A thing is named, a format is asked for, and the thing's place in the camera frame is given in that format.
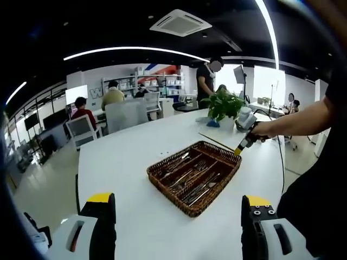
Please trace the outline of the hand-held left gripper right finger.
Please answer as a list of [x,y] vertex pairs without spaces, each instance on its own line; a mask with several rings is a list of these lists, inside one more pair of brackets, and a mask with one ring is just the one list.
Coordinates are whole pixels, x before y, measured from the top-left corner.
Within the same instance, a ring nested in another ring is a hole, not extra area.
[[314,259],[305,237],[261,197],[242,197],[241,227],[243,259]]

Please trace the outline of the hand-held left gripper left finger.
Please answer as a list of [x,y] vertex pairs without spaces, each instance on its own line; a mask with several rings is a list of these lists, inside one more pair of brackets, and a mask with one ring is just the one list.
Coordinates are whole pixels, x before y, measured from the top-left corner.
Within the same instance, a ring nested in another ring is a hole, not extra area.
[[114,193],[91,196],[53,234],[46,259],[115,259]]

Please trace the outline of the person's right hand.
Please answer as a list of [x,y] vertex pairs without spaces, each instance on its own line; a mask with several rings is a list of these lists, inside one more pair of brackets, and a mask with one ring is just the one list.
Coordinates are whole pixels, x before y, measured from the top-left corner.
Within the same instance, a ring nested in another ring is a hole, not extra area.
[[265,142],[267,139],[274,137],[271,122],[258,122],[258,124],[253,127],[251,133],[261,142]]

